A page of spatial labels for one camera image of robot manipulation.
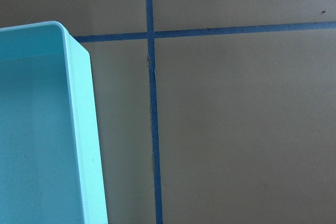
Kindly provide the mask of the light blue plastic bin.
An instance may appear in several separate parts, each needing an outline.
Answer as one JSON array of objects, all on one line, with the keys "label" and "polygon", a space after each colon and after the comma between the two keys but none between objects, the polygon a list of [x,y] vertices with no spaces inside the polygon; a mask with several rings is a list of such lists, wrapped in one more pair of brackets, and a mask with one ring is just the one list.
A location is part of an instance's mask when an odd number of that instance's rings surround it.
[{"label": "light blue plastic bin", "polygon": [[90,55],[59,22],[1,29],[1,223],[107,223]]}]

